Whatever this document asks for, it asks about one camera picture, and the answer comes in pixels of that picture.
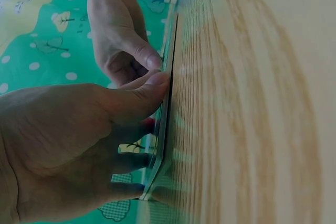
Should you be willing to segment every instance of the light wood panel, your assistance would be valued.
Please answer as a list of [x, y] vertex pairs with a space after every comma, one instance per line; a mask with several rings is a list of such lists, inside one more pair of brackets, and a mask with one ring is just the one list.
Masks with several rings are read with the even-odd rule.
[[178, 24], [165, 223], [334, 223], [336, 0], [194, 0]]

